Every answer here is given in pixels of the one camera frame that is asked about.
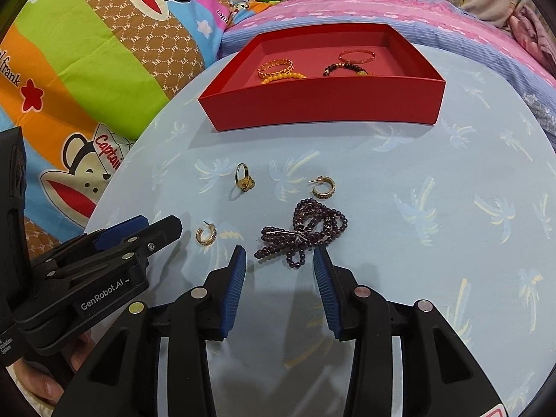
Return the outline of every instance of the red tray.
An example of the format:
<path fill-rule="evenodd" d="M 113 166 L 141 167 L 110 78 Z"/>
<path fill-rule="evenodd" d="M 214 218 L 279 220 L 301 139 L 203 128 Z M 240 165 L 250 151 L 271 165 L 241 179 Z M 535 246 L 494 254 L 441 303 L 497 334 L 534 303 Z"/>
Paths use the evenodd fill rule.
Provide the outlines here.
<path fill-rule="evenodd" d="M 373 62 L 360 64 L 373 75 L 336 69 L 322 76 L 349 49 L 375 52 Z M 257 70 L 273 59 L 291 59 L 294 71 L 307 79 L 261 85 Z M 222 69 L 199 102 L 218 131 L 329 121 L 434 124 L 445 85 L 391 26 L 340 23 L 259 34 Z"/>

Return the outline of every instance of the gold bracelet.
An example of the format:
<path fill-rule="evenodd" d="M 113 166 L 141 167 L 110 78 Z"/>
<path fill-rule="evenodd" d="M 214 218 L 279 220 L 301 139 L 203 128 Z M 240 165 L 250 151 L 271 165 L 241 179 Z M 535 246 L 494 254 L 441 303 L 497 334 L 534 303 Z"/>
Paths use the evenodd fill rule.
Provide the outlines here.
<path fill-rule="evenodd" d="M 307 78 L 307 77 L 302 75 L 302 74 L 298 74 L 297 72 L 279 73 L 277 75 L 272 75 L 272 76 L 269 76 L 268 78 L 265 78 L 261 82 L 261 84 L 267 84 L 267 83 L 270 83 L 270 82 L 275 82 L 276 80 L 284 80 L 286 78 L 303 79 L 303 78 Z"/>
<path fill-rule="evenodd" d="M 272 67 L 276 67 L 277 65 L 284 65 L 286 67 L 276 72 L 264 72 L 265 70 L 270 69 Z M 267 63 L 264 63 L 262 66 L 260 66 L 260 68 L 257 70 L 257 73 L 259 74 L 260 78 L 265 79 L 273 75 L 284 74 L 284 73 L 291 72 L 293 70 L 294 70 L 293 61 L 289 59 L 275 59 L 274 61 L 268 61 Z"/>

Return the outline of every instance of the paul frank text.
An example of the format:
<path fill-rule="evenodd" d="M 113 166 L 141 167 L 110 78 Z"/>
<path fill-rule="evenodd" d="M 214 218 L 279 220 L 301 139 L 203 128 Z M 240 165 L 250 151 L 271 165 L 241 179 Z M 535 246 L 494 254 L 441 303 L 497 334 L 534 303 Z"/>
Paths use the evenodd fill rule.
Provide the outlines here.
<path fill-rule="evenodd" d="M 16 88 L 19 87 L 19 83 L 21 82 L 20 74 L 16 74 L 12 71 L 9 66 L 9 60 L 11 57 L 8 55 L 8 50 L 1 51 L 0 50 L 0 74 L 5 76 L 10 83 L 12 83 Z"/>

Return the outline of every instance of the round table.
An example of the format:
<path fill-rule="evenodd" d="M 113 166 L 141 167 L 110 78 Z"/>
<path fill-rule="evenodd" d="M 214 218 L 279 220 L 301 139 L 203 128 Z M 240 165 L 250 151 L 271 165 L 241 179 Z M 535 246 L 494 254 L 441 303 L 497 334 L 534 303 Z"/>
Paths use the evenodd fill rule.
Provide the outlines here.
<path fill-rule="evenodd" d="M 335 341 L 327 328 L 312 254 L 299 270 L 288 268 L 284 256 L 266 262 L 253 256 L 264 226 L 291 227 L 296 204 L 311 196 L 308 181 L 319 175 L 336 182 L 324 204 L 349 219 L 329 246 L 332 261 L 389 301 L 431 300 L 510 416 L 550 373 L 554 152 L 501 76 L 458 55 L 418 48 L 447 81 L 435 126 L 314 123 L 218 133 L 197 97 L 224 58 L 160 112 L 102 196 L 87 232 L 138 214 L 151 223 L 169 214 L 181 219 L 179 242 L 151 258 L 150 288 L 140 297 L 149 305 L 202 285 L 208 272 L 227 265 L 235 245 L 246 248 L 235 327 L 223 343 L 207 344 L 219 417 L 342 415 L 353 344 Z M 286 96 L 268 105 L 296 110 Z M 265 108 L 259 111 L 263 118 Z M 244 194 L 234 180 L 239 163 L 256 182 Z M 203 220 L 218 230 L 208 247 L 195 240 Z M 393 343 L 393 415 L 401 415 L 399 341 Z M 159 402 L 159 415 L 167 415 L 164 349 Z"/>

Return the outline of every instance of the jewelry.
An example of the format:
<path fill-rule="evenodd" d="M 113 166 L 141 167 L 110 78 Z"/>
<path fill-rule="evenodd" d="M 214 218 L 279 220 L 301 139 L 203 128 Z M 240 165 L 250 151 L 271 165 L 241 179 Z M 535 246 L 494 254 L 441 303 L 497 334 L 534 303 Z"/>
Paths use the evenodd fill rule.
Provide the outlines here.
<path fill-rule="evenodd" d="M 286 72 L 286 73 L 279 73 L 277 75 L 272 75 L 269 76 L 268 78 L 265 78 L 261 84 L 267 84 L 270 82 L 274 82 L 276 80 L 284 80 L 285 78 L 298 78 L 298 79 L 303 79 L 303 78 L 307 78 L 306 76 L 302 75 L 302 74 L 298 74 L 297 72 Z"/>
<path fill-rule="evenodd" d="M 358 65 L 350 64 L 350 63 L 336 63 L 336 64 L 330 64 L 326 69 L 324 69 L 324 73 L 322 74 L 322 76 L 330 76 L 330 72 L 335 71 L 338 67 L 355 71 L 357 72 L 357 75 L 372 75 L 368 73 L 365 69 L 363 69 L 363 67 L 360 67 Z"/>
<path fill-rule="evenodd" d="M 277 65 L 284 65 L 286 67 L 276 72 L 264 72 L 267 69 L 276 67 Z M 269 76 L 283 74 L 283 73 L 291 72 L 293 70 L 294 70 L 293 61 L 289 59 L 275 59 L 274 61 L 268 61 L 267 63 L 264 63 L 262 66 L 260 66 L 260 68 L 257 70 L 257 73 L 259 74 L 260 78 L 265 79 L 268 78 Z"/>
<path fill-rule="evenodd" d="M 212 243 L 214 243 L 214 240 L 216 239 L 216 226 L 212 223 L 209 224 L 207 221 L 203 221 L 203 222 L 209 227 L 208 230 L 210 230 L 210 237 L 207 239 L 202 239 L 201 235 L 204 229 L 202 227 L 199 227 L 197 229 L 197 233 L 195 234 L 195 238 L 197 239 L 197 242 L 200 245 L 210 246 L 212 245 Z"/>
<path fill-rule="evenodd" d="M 244 178 L 239 178 L 240 169 L 243 167 L 245 175 Z M 237 165 L 236 168 L 236 185 L 239 189 L 241 189 L 244 193 L 249 191 L 252 187 L 255 186 L 255 181 L 249 175 L 249 168 L 245 163 L 240 163 Z"/>
<path fill-rule="evenodd" d="M 344 58 L 344 55 L 349 55 L 350 53 L 366 53 L 368 55 L 371 55 L 370 58 L 367 59 L 363 59 L 363 60 L 359 60 L 359 61 L 355 61 L 355 60 L 348 60 Z M 354 50 L 346 50 L 343 51 L 342 53 L 340 53 L 340 55 L 338 56 L 338 59 L 340 61 L 343 61 L 344 63 L 349 63 L 349 64 L 365 64 L 365 63 L 370 63 L 371 61 L 375 60 L 375 52 L 374 51 L 370 51 L 370 50 L 362 50 L 362 49 L 354 49 Z"/>
<path fill-rule="evenodd" d="M 315 187 L 312 188 L 313 194 L 315 195 L 315 197 L 317 197 L 318 199 L 328 199 L 329 197 L 332 197 L 332 195 L 334 194 L 334 192 L 336 191 L 336 184 L 334 183 L 334 181 L 327 176 L 322 176 L 319 175 L 316 180 L 311 180 L 309 183 L 317 183 L 318 185 L 322 185 L 324 183 L 328 183 L 328 185 L 332 186 L 332 188 L 330 189 L 329 192 L 327 193 L 319 193 Z"/>
<path fill-rule="evenodd" d="M 321 230 L 313 232 L 320 222 Z M 336 209 L 330 209 L 315 199 L 303 199 L 294 210 L 293 230 L 278 227 L 261 230 L 261 239 L 266 246 L 255 252 L 255 259 L 264 259 L 285 251 L 290 267 L 299 268 L 305 264 L 306 249 L 318 245 L 328 246 L 347 229 L 347 223 L 348 219 Z M 296 253 L 299 253 L 298 262 L 294 261 Z"/>

